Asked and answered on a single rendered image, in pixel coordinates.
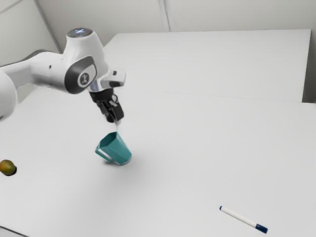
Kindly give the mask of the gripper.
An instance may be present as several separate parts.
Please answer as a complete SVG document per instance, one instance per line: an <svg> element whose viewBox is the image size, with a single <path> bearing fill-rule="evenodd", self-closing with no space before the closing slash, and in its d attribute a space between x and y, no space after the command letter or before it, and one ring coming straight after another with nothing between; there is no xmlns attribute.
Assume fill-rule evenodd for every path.
<svg viewBox="0 0 316 237"><path fill-rule="evenodd" d="M123 109L119 103L118 96L113 89L105 89L100 92L89 93L92 101L98 106L107 122L113 123L112 131L118 130L118 122L124 118Z"/></svg>

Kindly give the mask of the teal faceted mug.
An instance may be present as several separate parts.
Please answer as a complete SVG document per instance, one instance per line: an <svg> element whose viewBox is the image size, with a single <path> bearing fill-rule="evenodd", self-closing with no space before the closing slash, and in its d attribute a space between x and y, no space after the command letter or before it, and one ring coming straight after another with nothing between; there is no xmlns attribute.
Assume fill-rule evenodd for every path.
<svg viewBox="0 0 316 237"><path fill-rule="evenodd" d="M95 153L109 163L124 165L131 159L132 153L118 132L107 134L95 149Z"/></svg>

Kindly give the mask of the mango fruit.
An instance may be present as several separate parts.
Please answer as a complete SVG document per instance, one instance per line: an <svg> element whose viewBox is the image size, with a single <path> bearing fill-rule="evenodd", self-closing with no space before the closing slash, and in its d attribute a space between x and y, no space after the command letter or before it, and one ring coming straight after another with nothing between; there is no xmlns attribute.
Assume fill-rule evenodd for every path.
<svg viewBox="0 0 316 237"><path fill-rule="evenodd" d="M16 166L12 161L4 159L0 161L0 172L6 176L12 175L16 172Z"/></svg>

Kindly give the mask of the white marker pen blue cap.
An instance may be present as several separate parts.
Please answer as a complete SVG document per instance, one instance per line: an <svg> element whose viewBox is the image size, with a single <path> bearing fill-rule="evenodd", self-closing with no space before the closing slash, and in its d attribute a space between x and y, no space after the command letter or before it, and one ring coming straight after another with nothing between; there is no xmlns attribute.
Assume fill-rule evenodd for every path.
<svg viewBox="0 0 316 237"><path fill-rule="evenodd" d="M238 213L236 213L236 212L234 212L234 211L232 211L224 206L220 206L219 209L220 209L220 211L226 213L227 215L229 215L229 216L259 230L262 233L266 234L268 232L268 228L254 222L254 221L252 221L252 220L250 220L250 219L248 219L248 218L246 218L246 217L244 217L244 216L242 216L242 215L240 215L240 214L238 214Z"/></svg>

